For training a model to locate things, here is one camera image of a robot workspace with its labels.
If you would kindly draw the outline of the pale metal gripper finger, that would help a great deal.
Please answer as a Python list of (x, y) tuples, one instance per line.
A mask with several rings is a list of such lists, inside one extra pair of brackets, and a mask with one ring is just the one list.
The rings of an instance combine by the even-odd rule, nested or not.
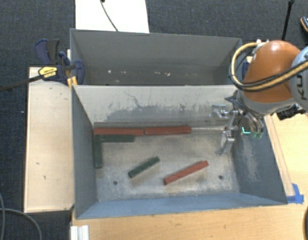
[(225, 104), (213, 104), (211, 108), (211, 113), (209, 115), (211, 120), (224, 120), (228, 119), (230, 112), (227, 105)]
[(224, 130), (221, 135), (221, 141), (219, 148), (215, 153), (220, 156), (228, 154), (231, 151), (235, 138), (231, 130)]

